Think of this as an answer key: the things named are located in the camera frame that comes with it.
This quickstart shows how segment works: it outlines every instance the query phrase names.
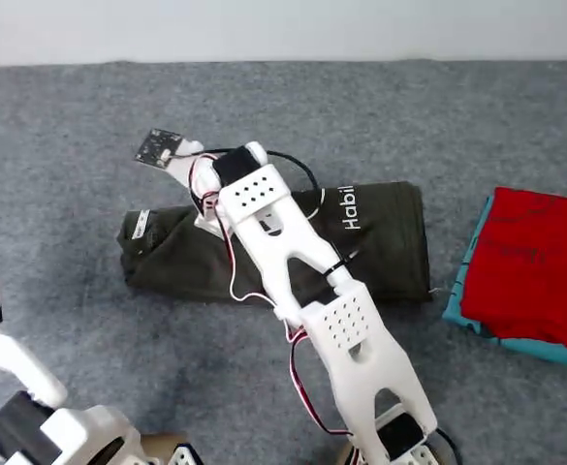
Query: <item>folded shirt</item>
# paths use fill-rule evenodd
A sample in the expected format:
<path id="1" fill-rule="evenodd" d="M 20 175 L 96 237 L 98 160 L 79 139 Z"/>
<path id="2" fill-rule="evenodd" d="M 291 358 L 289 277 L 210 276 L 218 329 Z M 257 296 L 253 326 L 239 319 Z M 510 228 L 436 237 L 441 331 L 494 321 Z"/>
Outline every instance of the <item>folded shirt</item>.
<path id="1" fill-rule="evenodd" d="M 566 198 L 495 190 L 461 307 L 500 338 L 567 347 Z"/>
<path id="2" fill-rule="evenodd" d="M 567 347 L 565 347 L 563 344 L 550 343 L 536 339 L 527 339 L 523 337 L 512 337 L 506 339 L 498 338 L 482 322 L 462 316 L 462 309 L 460 304 L 462 301 L 463 293 L 466 292 L 467 289 L 467 275 L 469 264 L 472 262 L 473 257 L 475 256 L 479 236 L 486 225 L 486 220 L 489 217 L 493 202 L 494 195 L 489 196 L 486 206 L 481 214 L 479 223 L 477 224 L 477 228 L 473 232 L 468 249 L 466 250 L 462 259 L 461 267 L 457 272 L 457 278 L 453 285 L 451 296 L 449 297 L 449 302 L 447 303 L 447 307 L 445 308 L 442 318 L 450 323 L 455 323 L 456 325 L 463 326 L 494 344 L 514 351 L 543 358 L 545 360 L 567 364 Z"/>

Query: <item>black cable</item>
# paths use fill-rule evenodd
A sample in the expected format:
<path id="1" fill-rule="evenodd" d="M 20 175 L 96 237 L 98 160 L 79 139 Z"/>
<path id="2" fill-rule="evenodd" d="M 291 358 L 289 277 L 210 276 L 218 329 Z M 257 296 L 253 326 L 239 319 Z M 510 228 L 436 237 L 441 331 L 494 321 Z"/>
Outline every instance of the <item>black cable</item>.
<path id="1" fill-rule="evenodd" d="M 449 436 L 445 432 L 445 430 L 441 429 L 441 428 L 436 428 L 436 433 L 438 433 L 440 436 L 442 436 L 442 439 L 447 441 L 447 444 L 449 444 L 449 447 L 454 452 L 454 456 L 456 457 L 457 465 L 464 465 L 464 460 L 461 458 L 461 453 L 459 451 L 459 447 L 457 446 L 456 442 L 453 439 L 451 439 L 451 436 Z"/>

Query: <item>clothing label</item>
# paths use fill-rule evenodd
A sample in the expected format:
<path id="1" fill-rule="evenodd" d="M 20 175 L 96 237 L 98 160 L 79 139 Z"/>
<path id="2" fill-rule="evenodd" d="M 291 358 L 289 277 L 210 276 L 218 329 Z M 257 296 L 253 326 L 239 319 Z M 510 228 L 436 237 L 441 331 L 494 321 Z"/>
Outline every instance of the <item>clothing label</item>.
<path id="1" fill-rule="evenodd" d="M 147 226 L 147 218 L 149 218 L 149 210 L 141 210 L 139 220 L 135 226 L 135 232 L 132 234 L 132 239 L 141 239 L 145 234 L 145 227 Z"/>

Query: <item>white wall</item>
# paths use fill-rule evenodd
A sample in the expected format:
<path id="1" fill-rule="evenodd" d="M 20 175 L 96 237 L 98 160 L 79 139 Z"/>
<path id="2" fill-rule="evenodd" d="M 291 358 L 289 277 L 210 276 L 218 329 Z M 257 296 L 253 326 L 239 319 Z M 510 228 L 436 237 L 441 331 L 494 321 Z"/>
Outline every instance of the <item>white wall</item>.
<path id="1" fill-rule="evenodd" d="M 0 65 L 567 58 L 567 0 L 0 0 Z"/>

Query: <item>white robot link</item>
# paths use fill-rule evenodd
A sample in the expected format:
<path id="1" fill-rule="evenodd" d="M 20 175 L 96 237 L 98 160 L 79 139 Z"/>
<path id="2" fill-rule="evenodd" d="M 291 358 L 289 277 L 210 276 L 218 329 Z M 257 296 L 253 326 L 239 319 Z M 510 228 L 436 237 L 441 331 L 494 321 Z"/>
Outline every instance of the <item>white robot link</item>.
<path id="1" fill-rule="evenodd" d="M 334 248 L 315 233 L 257 142 L 216 157 L 203 153 L 198 142 L 153 130 L 137 160 L 188 185 L 200 210 L 197 226 L 219 235 L 227 246 L 232 265 L 231 296 L 244 300 L 253 295 L 268 301 L 285 324 L 292 348 L 300 340 L 310 339 L 327 368 L 335 404 L 347 428 L 330 431 L 349 437 L 350 447 L 339 463 L 447 463 L 445 448 L 438 453 L 441 448 L 432 447 L 428 441 L 437 428 L 436 416 L 408 356 L 384 327 L 366 286 L 350 275 Z M 234 294 L 231 234 L 260 270 L 268 296 Z M 290 258 L 298 258 L 324 275 L 332 288 L 330 301 L 299 305 L 290 286 Z M 112 407 L 96 406 L 86 411 L 64 408 L 67 392 L 63 385 L 33 354 L 1 331 L 0 370 L 13 373 L 26 387 L 0 409 L 1 462 L 202 464 L 182 437 L 142 437 Z M 301 383 L 295 386 L 312 413 Z M 374 399 L 382 389 L 390 390 L 399 402 L 376 415 Z"/>

